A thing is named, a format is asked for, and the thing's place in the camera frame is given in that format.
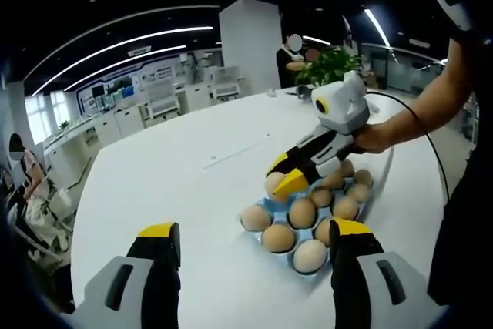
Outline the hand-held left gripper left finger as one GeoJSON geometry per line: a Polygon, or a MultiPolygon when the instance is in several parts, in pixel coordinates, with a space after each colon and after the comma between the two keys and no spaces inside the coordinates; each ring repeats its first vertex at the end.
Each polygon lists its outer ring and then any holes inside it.
{"type": "Polygon", "coordinates": [[[145,228],[87,283],[75,327],[178,328],[180,265],[179,224],[145,228]]]}

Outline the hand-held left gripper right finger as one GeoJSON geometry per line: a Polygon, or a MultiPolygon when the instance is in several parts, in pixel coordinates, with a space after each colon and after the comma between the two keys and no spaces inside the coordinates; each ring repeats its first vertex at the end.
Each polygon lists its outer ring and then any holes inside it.
{"type": "Polygon", "coordinates": [[[364,224],[332,218],[329,252],[336,328],[430,328],[439,318],[426,278],[364,224]]]}

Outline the person's right hand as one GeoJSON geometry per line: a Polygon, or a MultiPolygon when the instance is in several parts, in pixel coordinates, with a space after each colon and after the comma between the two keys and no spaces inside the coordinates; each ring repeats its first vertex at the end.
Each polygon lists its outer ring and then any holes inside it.
{"type": "Polygon", "coordinates": [[[378,154],[400,141],[401,130],[391,122],[367,124],[354,135],[354,144],[365,153],[378,154]]]}

